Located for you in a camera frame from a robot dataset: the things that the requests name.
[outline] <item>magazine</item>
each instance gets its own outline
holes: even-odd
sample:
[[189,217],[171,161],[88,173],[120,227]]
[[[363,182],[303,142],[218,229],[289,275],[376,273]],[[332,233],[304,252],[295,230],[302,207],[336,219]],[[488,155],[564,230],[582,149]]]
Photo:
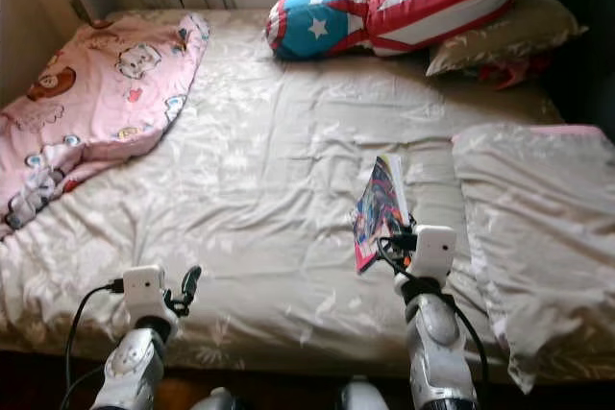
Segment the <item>magazine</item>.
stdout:
[[357,271],[364,272],[376,260],[377,239],[401,233],[409,226],[402,160],[395,155],[378,156],[365,192],[357,203],[354,225]]

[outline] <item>bed sheet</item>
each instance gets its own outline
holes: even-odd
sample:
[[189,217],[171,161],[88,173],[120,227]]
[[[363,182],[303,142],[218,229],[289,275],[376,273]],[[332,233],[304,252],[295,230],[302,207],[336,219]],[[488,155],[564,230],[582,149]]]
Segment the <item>bed sheet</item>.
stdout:
[[[132,14],[164,22],[183,12]],[[170,365],[406,375],[402,302],[386,267],[355,273],[351,220],[376,155],[394,153],[419,223],[458,231],[449,288],[504,377],[470,268],[449,140],[477,123],[557,122],[546,94],[533,84],[497,92],[457,76],[427,80],[416,57],[281,62],[263,38],[266,11],[202,15],[209,49],[160,145],[0,243],[0,346],[59,353],[91,287],[158,263],[177,290],[200,264]],[[121,297],[93,297],[75,352],[106,356],[126,326]]]

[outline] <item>cartoon print blanket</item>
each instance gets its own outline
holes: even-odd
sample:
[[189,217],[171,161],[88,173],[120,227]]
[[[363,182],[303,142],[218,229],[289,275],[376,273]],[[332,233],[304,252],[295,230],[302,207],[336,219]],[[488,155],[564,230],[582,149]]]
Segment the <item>cartoon print blanket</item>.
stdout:
[[185,101],[209,39],[197,14],[82,27],[0,111],[0,240],[80,182],[149,152]]

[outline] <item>floor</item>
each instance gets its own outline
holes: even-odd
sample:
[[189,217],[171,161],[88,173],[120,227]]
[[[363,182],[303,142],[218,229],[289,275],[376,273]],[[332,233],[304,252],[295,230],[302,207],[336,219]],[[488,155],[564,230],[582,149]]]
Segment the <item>floor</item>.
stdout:
[[[96,367],[74,361],[76,374]],[[59,357],[0,352],[0,410],[58,408],[63,395],[63,365]],[[247,372],[169,370],[159,387],[156,409],[189,410],[190,406],[218,386],[242,396],[255,410],[333,409],[342,378],[304,377]],[[372,380],[391,410],[411,409],[404,379]],[[87,409],[100,381],[92,379],[71,399],[73,410]],[[612,409],[615,383],[540,387],[528,398],[511,386],[492,386],[489,408],[519,409]]]

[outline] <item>black cable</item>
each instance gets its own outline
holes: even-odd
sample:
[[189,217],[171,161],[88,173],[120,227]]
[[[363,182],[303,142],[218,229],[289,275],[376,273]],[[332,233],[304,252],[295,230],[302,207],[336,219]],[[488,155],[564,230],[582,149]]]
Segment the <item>black cable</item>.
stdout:
[[66,347],[64,348],[64,374],[66,379],[66,393],[70,391],[71,388],[71,376],[70,376],[70,352],[73,348],[73,341],[75,339],[75,333],[77,333],[77,324],[79,323],[79,319],[81,318],[81,314],[84,311],[84,307],[86,307],[87,300],[96,292],[101,292],[103,290],[112,290],[114,285],[112,283],[103,285],[100,287],[96,287],[93,290],[90,290],[87,295],[81,300],[79,307],[77,308],[77,312],[75,313],[75,317],[73,318],[73,324],[70,326],[70,331],[68,332],[68,340],[66,340]]
[[88,378],[95,376],[96,374],[99,374],[100,372],[102,372],[103,368],[104,366],[101,365],[100,367],[96,367],[94,370],[90,370],[86,374],[83,374],[82,376],[77,378],[75,382],[68,387],[66,394],[64,394],[64,398],[61,400],[60,410],[66,410],[68,408],[68,401],[70,400],[70,396],[73,394],[73,391],[77,389],[77,386],[79,386],[81,383],[86,381]]
[[472,340],[477,345],[477,350],[479,350],[480,373],[482,380],[482,386],[480,389],[480,408],[482,410],[487,410],[487,401],[489,399],[489,363],[487,362],[487,354],[484,350],[484,345],[482,344],[482,341],[480,340],[477,331],[474,329],[474,327],[470,323],[470,320],[465,316],[463,311],[459,309],[459,307],[455,304],[455,300],[453,299],[453,297],[446,297],[438,289],[424,282],[420,278],[408,273],[406,271],[406,268],[404,268],[401,264],[395,262],[391,257],[386,254],[386,251],[382,247],[381,241],[387,241],[387,246],[390,245],[390,240],[386,237],[376,239],[379,251],[379,258],[386,261],[395,272],[403,274],[411,283],[416,284],[420,288],[421,293],[432,294],[438,297],[438,299],[440,299],[453,310],[453,312],[459,317],[459,319],[461,319],[461,321],[467,328],[468,332],[470,333],[470,336],[472,337]]

